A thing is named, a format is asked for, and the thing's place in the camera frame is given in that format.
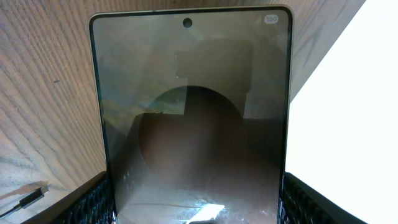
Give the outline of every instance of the wood grain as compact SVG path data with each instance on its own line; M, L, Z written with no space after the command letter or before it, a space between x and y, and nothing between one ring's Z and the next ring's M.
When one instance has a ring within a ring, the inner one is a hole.
M286 4L295 14L292 99L364 0L1 1L0 223L20 223L105 170L88 21L97 12Z

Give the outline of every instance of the cable connector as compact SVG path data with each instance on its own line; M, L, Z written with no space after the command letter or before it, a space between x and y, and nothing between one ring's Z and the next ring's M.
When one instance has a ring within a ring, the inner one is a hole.
M21 208L27 208L29 205L32 205L36 201L40 200L44 195L49 191L47 186L41 187L36 189L28 196L24 197L22 200L19 201L19 204L16 205L14 208L10 209L8 212L1 214L0 219L6 218L7 216L13 214L14 212L20 210Z

